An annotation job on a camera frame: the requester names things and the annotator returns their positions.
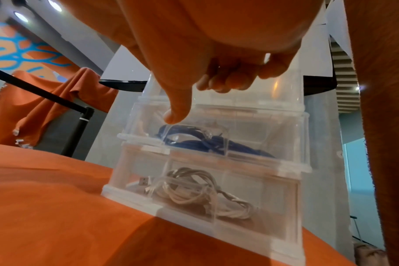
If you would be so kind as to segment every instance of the hand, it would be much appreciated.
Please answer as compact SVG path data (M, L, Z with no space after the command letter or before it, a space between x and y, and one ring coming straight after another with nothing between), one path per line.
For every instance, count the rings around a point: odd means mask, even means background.
M287 70L322 0L62 0L84 23L126 46L166 91L175 124L199 90L250 87ZM266 53L270 59L264 64Z

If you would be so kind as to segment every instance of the blue cable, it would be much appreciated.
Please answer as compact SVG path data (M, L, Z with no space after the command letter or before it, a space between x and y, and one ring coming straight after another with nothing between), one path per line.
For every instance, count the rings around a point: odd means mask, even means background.
M181 126L181 125L173 125L166 135L164 135L164 131L167 125L160 127L159 132L157 133L157 137L163 139L164 143L169 146L191 149L200 152L208 153L212 151L214 153L224 155L224 141L225 138L221 136L212 136L211 138L207 138L200 128L190 127L190 126ZM199 140L185 140L182 142L176 142L174 140L169 139L169 136L172 135L191 135ZM252 149L251 147L242 145L240 143L233 142L231 140L228 141L228 150L240 153L248 153L253 155L259 155L264 157L275 158L271 154L258 150Z

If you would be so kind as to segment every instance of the orange and blue mural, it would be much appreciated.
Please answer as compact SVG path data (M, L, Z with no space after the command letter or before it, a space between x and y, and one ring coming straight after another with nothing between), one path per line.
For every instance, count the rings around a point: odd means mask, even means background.
M22 70L33 75L64 82L79 67L49 46L32 36L24 37L14 27L0 22L0 70L12 73Z

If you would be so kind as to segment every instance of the transparent drawer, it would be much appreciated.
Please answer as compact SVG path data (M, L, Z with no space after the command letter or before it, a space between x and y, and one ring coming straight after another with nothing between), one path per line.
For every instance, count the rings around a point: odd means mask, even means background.
M168 125L162 118L168 109L168 103L136 103L119 138L225 156L279 172L311 171L306 113L197 105L184 121Z
M102 195L233 245L304 265L300 181L206 154L163 154L124 143Z
M198 91L193 87L192 103L246 107L257 109L276 109L303 112L303 77L300 74L297 59L290 68L277 78L257 78L245 91L231 90L221 94L214 90ZM150 76L141 98L151 101L169 101L164 90L153 75Z

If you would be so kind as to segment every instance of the black metal pole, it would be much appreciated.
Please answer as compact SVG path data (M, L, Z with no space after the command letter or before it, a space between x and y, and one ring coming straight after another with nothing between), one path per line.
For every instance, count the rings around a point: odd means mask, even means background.
M74 154L75 148L80 141L82 134L87 126L87 123L90 121L90 118L93 116L94 109L91 107L86 107L87 111L80 117L77 126L72 132L72 135L68 138L67 144L65 144L64 149L61 152L61 155L72 157Z
M25 82L24 80L21 80L19 78L14 77L13 75L10 75L8 73L5 73L0 70L0 80L5 81L8 84L17 86L23 90L26 90L28 92L34 93L36 95L39 95L40 97L43 97L45 99L51 100L52 102L58 103L62 106L68 107L70 109L73 109L77 112L80 113L86 113L86 109L76 103L73 103L71 101L68 101L67 99L61 98L57 95L54 95L50 92L45 91L44 89L41 89L37 86L34 86L33 84L30 84L28 82Z

